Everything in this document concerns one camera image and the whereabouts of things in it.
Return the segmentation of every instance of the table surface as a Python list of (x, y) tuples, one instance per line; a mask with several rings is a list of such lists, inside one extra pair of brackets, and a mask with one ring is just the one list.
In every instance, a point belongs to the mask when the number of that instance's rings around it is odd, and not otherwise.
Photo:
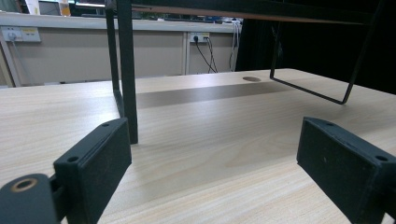
[[(290, 69), (276, 76), (334, 97), (347, 86)], [(396, 155), (396, 96), (355, 86), (336, 105), (268, 77), (138, 79), (139, 144), (100, 223), (348, 223), (296, 163), (303, 117)], [(52, 175), (58, 157), (118, 117), (111, 82), (0, 90), (0, 102), (1, 186)]]

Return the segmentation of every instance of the wooden table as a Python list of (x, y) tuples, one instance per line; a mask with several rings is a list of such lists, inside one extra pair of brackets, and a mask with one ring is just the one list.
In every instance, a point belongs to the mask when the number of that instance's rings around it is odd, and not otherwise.
[[(334, 97), (346, 85), (277, 73)], [(348, 223), (296, 164), (303, 117), (334, 122), (396, 155), (396, 96), (355, 86), (348, 104), (336, 105), (268, 76), (138, 79), (139, 144), (100, 222)], [(0, 102), (1, 186), (52, 175), (58, 157), (118, 117), (111, 82), (0, 90)]]

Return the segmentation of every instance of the black cable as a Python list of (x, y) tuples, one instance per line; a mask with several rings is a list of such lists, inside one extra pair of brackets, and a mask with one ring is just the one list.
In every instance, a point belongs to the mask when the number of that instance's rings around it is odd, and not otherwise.
[(203, 54), (203, 53), (201, 52), (201, 50), (199, 49), (199, 47), (198, 47), (198, 41), (195, 41), (195, 46), (198, 48), (198, 50), (199, 50), (199, 52), (201, 53), (202, 57), (204, 58), (206, 64), (209, 66), (209, 69), (212, 69), (212, 71), (213, 71), (214, 73), (216, 73), (216, 71), (212, 68), (212, 66), (207, 62), (207, 60), (206, 60), (204, 54)]
[(219, 71), (218, 71), (218, 68), (216, 67), (216, 63), (215, 63), (215, 58), (214, 58), (214, 56), (213, 56), (213, 45), (212, 45), (212, 41), (210, 40), (210, 38), (208, 37), (207, 39), (206, 39), (206, 41), (207, 41), (207, 44), (209, 45), (209, 50), (210, 50), (210, 64), (212, 64), (212, 61), (213, 61), (213, 65), (215, 65), (215, 70), (216, 70), (216, 73), (218, 73)]

